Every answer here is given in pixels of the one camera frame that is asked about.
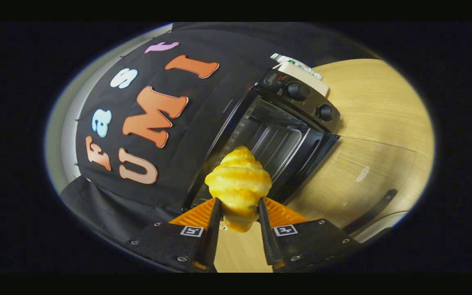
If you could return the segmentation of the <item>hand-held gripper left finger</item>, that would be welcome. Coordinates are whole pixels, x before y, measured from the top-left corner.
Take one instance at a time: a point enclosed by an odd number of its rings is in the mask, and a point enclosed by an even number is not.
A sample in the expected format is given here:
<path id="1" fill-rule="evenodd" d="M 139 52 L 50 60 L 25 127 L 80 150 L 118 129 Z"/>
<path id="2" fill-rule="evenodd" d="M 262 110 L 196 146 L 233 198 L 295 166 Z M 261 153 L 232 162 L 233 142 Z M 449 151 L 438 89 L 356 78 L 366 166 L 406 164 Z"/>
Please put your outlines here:
<path id="1" fill-rule="evenodd" d="M 221 202 L 212 198 L 170 222 L 146 226 L 129 251 L 174 272 L 215 272 Z"/>

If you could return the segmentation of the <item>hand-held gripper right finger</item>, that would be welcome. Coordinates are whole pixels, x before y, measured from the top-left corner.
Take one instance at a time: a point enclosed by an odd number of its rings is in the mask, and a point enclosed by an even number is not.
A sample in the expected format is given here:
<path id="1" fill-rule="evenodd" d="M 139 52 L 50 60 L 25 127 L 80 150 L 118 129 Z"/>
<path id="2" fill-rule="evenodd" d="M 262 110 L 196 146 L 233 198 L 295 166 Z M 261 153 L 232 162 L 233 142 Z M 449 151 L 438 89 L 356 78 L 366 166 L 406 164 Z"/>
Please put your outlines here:
<path id="1" fill-rule="evenodd" d="M 274 272 L 315 272 L 361 248 L 361 243 L 325 219 L 308 220 L 267 197 L 259 222 L 267 264 Z"/>

